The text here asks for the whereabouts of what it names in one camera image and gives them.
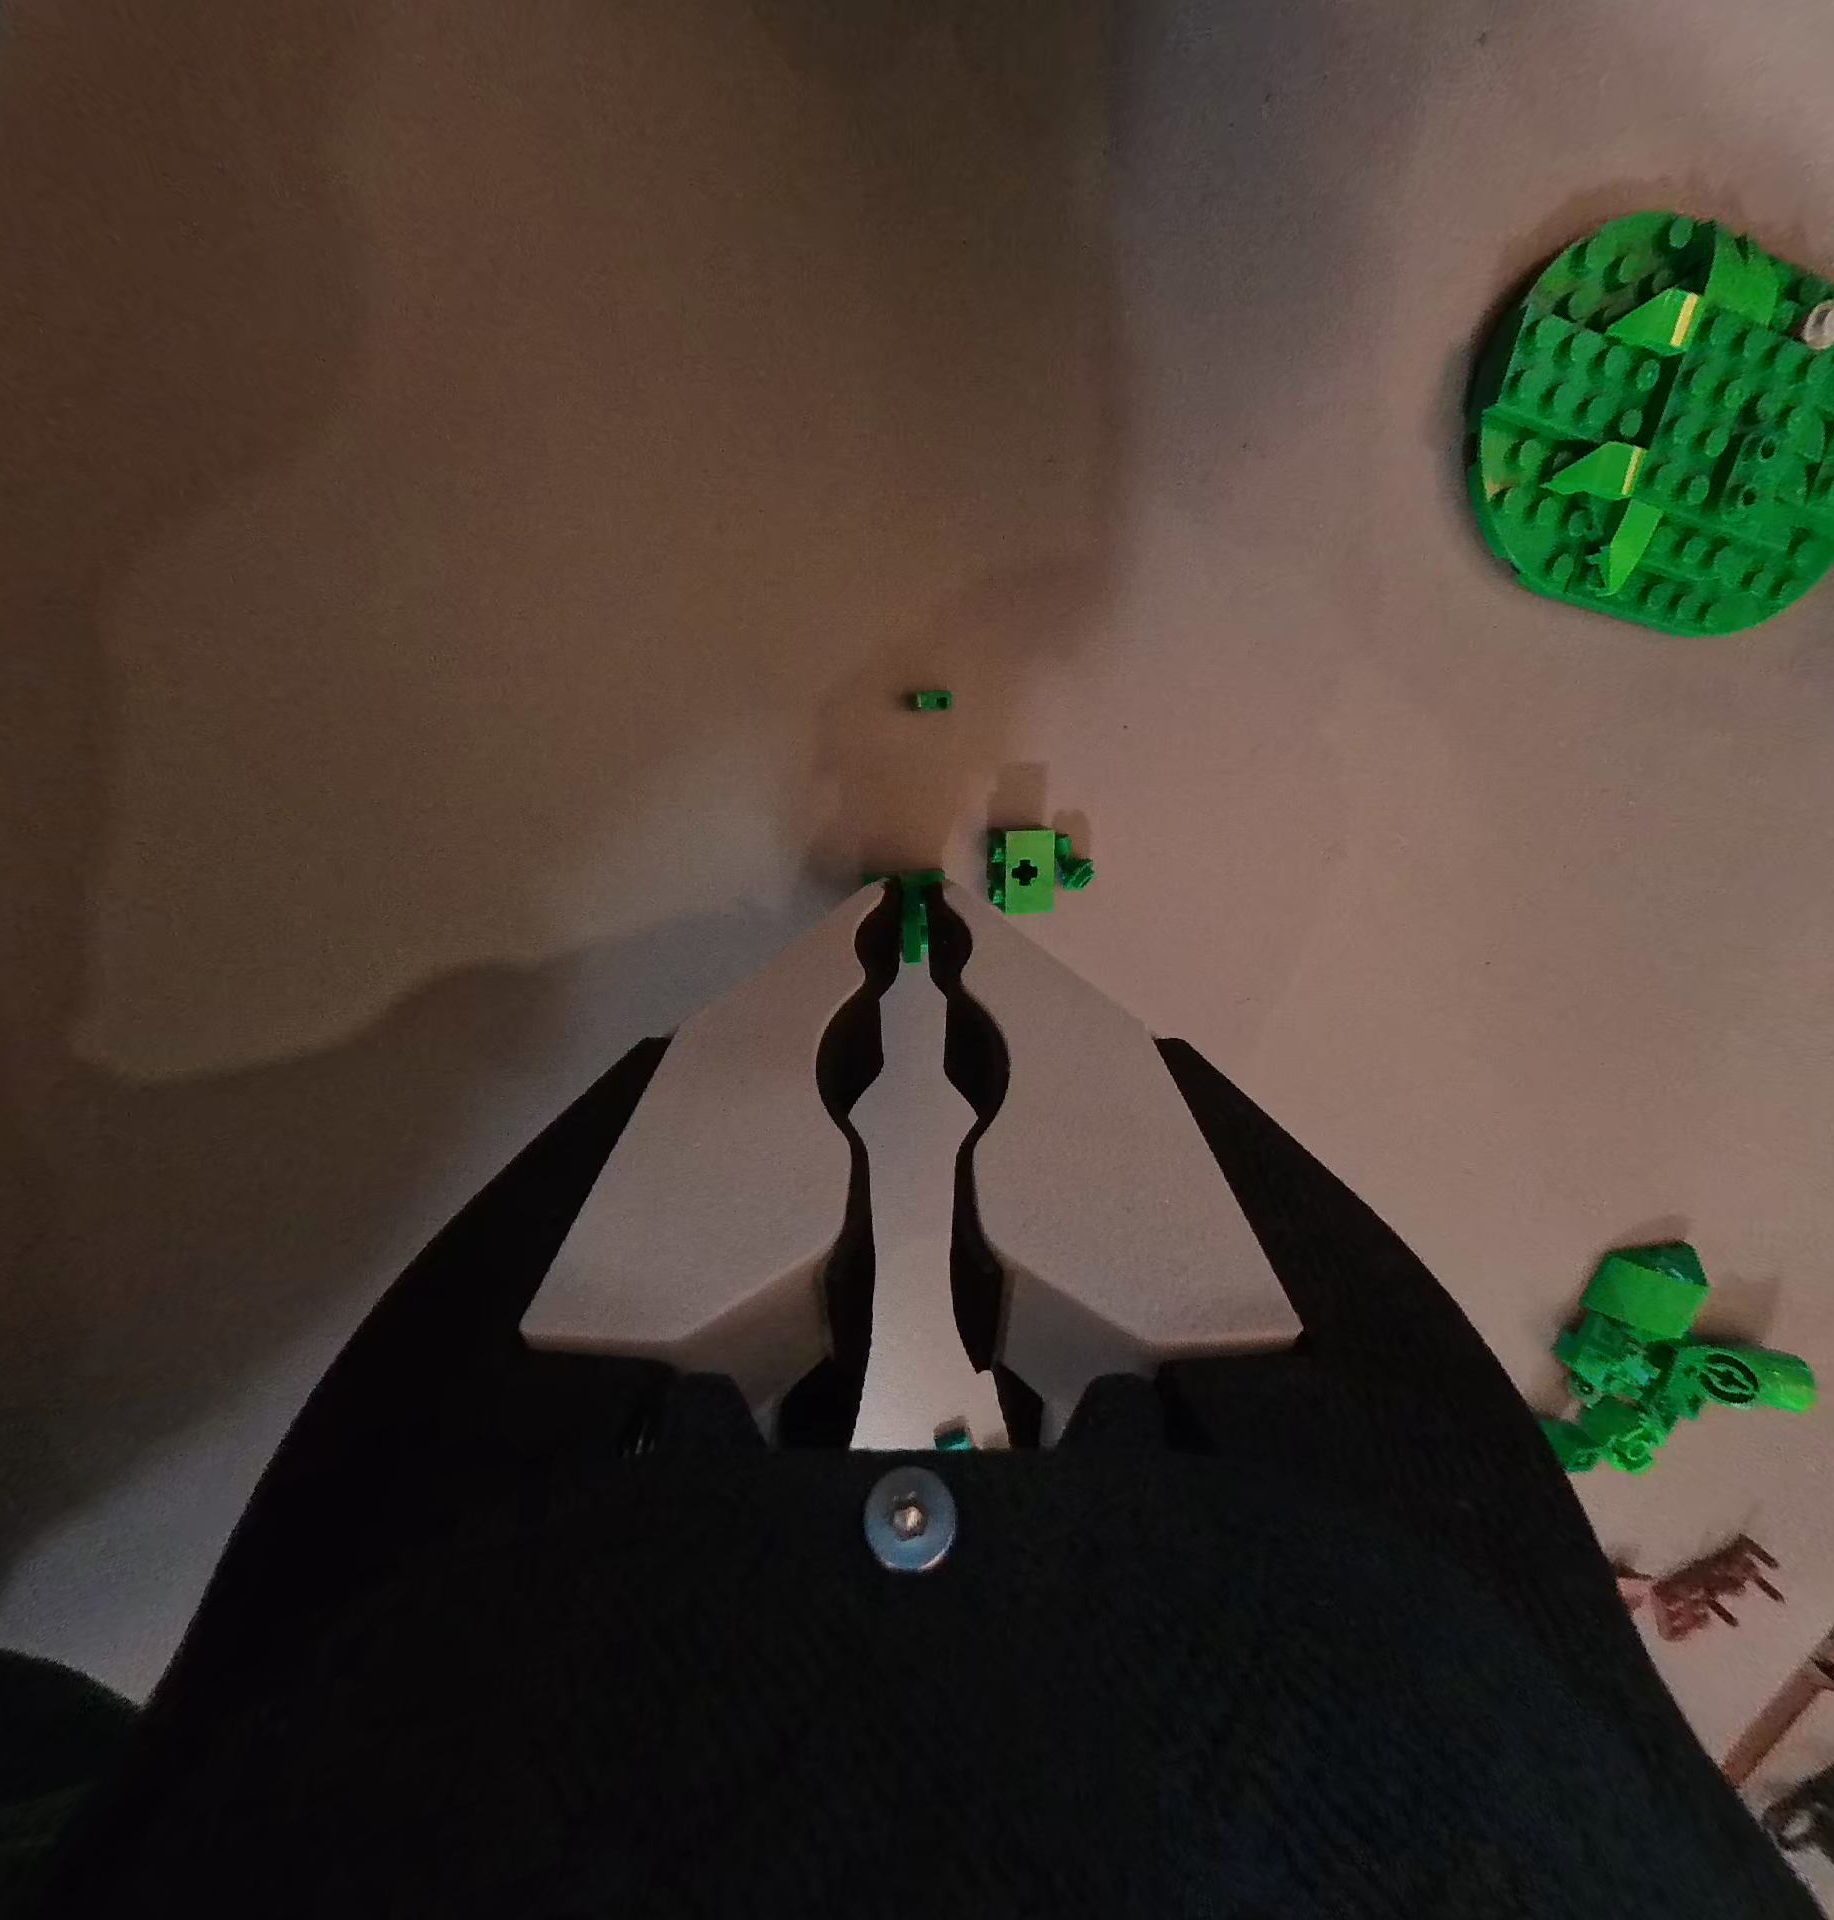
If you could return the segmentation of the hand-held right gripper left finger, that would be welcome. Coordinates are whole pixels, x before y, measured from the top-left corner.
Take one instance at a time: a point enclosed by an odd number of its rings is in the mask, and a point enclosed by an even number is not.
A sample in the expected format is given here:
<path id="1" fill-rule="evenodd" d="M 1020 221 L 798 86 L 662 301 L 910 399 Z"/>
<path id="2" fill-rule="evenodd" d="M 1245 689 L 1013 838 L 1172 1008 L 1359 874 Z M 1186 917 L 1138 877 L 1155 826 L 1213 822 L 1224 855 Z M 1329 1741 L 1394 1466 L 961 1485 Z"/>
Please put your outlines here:
<path id="1" fill-rule="evenodd" d="M 863 885 L 672 1031 L 521 1320 L 526 1348 L 733 1379 L 777 1439 L 839 1348 L 828 1269 L 870 1210 L 850 1113 L 880 1072 L 845 1065 L 845 1021 L 880 1053 L 899 907 L 891 880 Z"/>

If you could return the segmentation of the green lego parts cluster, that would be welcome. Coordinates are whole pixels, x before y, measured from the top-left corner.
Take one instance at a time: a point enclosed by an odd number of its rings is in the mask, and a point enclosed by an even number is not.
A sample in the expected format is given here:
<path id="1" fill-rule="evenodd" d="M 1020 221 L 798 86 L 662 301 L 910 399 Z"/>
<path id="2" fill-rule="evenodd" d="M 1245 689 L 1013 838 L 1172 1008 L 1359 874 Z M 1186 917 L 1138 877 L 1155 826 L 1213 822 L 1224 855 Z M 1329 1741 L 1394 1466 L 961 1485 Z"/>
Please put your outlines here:
<path id="1" fill-rule="evenodd" d="M 1568 1407 L 1539 1420 L 1564 1472 L 1647 1472 L 1670 1433 L 1708 1407 L 1817 1405 L 1817 1373 L 1802 1357 L 1699 1334 L 1708 1296 L 1687 1241 L 1622 1244 L 1600 1258 L 1577 1313 L 1554 1336 Z"/>

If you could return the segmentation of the thin green lego piece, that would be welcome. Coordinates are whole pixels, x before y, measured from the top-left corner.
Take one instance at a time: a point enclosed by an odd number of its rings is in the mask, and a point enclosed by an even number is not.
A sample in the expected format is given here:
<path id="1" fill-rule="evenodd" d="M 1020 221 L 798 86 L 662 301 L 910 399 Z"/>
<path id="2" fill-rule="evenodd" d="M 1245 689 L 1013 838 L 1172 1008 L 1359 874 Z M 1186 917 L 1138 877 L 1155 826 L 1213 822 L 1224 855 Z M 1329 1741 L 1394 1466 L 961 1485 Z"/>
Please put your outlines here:
<path id="1" fill-rule="evenodd" d="M 930 957 L 930 894 L 947 882 L 945 869 L 867 872 L 866 885 L 887 885 L 897 900 L 897 946 L 906 967 Z"/>

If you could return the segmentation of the brown lego pieces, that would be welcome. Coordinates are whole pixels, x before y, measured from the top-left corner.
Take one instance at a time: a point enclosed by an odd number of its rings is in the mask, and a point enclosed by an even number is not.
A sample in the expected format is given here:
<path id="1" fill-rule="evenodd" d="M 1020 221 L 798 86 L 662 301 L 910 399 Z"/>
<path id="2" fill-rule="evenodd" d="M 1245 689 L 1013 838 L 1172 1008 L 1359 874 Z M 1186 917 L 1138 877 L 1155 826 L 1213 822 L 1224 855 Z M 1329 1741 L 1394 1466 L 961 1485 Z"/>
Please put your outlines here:
<path id="1" fill-rule="evenodd" d="M 1736 1603 L 1749 1594 L 1782 1603 L 1774 1584 L 1781 1559 L 1745 1533 L 1689 1559 L 1663 1574 L 1642 1573 L 1617 1559 L 1617 1594 L 1633 1613 L 1647 1613 L 1663 1644 L 1682 1644 L 1713 1622 L 1736 1628 Z"/>

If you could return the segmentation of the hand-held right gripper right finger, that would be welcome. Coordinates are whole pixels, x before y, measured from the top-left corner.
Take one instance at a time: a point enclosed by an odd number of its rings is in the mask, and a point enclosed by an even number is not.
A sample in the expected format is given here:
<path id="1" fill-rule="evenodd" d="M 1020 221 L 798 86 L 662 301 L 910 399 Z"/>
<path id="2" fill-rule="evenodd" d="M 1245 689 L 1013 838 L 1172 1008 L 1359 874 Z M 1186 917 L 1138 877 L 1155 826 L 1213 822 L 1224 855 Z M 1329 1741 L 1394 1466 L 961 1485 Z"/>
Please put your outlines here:
<path id="1" fill-rule="evenodd" d="M 930 975 L 972 1109 L 952 1301 L 1007 1444 L 1052 1446 L 1098 1378 L 1291 1348 L 1298 1313 L 1143 1019 L 950 880 Z"/>

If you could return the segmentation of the green lego brick with cross hole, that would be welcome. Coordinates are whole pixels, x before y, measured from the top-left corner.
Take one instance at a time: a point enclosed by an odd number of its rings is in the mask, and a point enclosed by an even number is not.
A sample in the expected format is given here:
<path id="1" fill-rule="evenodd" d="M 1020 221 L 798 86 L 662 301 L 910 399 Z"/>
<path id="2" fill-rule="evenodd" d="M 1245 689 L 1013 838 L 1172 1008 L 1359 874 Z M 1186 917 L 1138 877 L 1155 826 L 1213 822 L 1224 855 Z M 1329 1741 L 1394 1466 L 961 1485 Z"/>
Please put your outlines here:
<path id="1" fill-rule="evenodd" d="M 983 841 L 988 904 L 1010 917 L 1048 914 L 1059 894 L 1079 894 L 1097 877 L 1095 864 L 1052 826 L 991 828 Z"/>

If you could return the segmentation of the round green lego plate assembly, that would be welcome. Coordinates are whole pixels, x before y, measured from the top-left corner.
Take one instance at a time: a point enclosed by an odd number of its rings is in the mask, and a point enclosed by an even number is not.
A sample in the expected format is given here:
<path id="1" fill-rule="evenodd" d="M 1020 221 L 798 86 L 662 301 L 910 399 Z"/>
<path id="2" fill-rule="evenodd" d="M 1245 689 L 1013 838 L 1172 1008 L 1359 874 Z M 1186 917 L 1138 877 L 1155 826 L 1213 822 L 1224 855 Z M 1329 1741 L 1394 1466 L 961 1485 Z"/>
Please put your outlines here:
<path id="1" fill-rule="evenodd" d="M 1517 585 L 1684 639 L 1834 569 L 1834 280 L 1636 209 L 1556 253 L 1481 348 L 1473 523 Z"/>

